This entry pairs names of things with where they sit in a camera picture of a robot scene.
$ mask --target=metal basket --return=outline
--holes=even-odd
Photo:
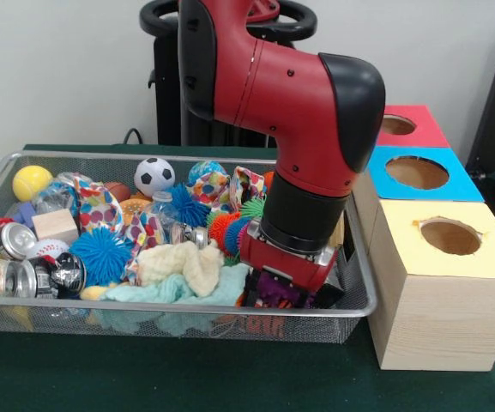
[[[134,189],[133,176],[143,155],[23,151],[0,163],[0,216],[15,207],[12,178],[27,165],[53,174],[80,172],[97,181],[119,181]],[[197,157],[166,156],[177,181],[185,181]],[[228,170],[248,167],[256,173],[274,161],[211,159]],[[375,286],[359,229],[355,204],[347,203],[347,233],[333,274],[346,294],[331,309],[258,309],[85,300],[0,298],[0,331],[80,335],[181,336],[289,342],[345,342],[359,319],[376,306]]]

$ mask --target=clear plastic bottle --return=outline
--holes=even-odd
[[[171,243],[172,225],[178,221],[177,208],[172,205],[172,194],[166,191],[156,191],[152,195],[152,200],[153,202],[144,209],[144,212],[158,218],[165,232],[166,243]]]

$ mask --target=green tablecloth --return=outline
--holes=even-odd
[[[27,148],[275,155],[243,148]],[[0,411],[195,409],[495,411],[495,368],[380,371],[365,320],[345,345],[0,333]]]

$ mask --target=wooden block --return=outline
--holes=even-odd
[[[377,145],[422,148],[450,146],[426,106],[386,106]]]
[[[382,369],[492,369],[495,217],[484,203],[382,200],[369,256]]]
[[[77,225],[68,209],[36,215],[33,225],[39,240],[59,239],[71,245],[79,237]]]
[[[359,223],[364,236],[365,247],[369,251],[375,218],[377,217],[378,195],[371,180],[369,171],[361,173],[352,189],[353,200],[356,202]]]
[[[336,223],[335,231],[329,238],[328,245],[339,247],[344,243],[344,213],[341,214],[339,221]]]
[[[455,153],[448,148],[375,148],[353,187],[365,242],[369,245],[380,198],[483,202]]]

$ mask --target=black and white soccer ball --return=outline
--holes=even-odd
[[[164,159],[150,157],[136,168],[135,186],[144,196],[152,197],[155,191],[164,191],[175,184],[175,171]]]

